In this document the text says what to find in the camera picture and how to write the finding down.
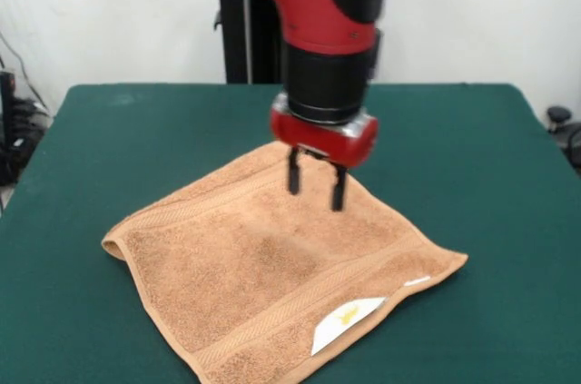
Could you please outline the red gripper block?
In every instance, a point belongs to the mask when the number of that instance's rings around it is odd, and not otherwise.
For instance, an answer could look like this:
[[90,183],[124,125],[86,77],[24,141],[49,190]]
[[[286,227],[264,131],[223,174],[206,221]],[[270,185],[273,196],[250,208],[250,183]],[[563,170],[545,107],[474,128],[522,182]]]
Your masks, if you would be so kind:
[[286,93],[278,94],[271,106],[271,129],[276,138],[290,147],[287,187],[291,195],[300,192],[300,148],[330,162],[336,173],[331,209],[344,207],[348,169],[363,163],[370,155],[379,132],[379,121],[365,108],[346,124],[325,126],[308,123],[291,114]]

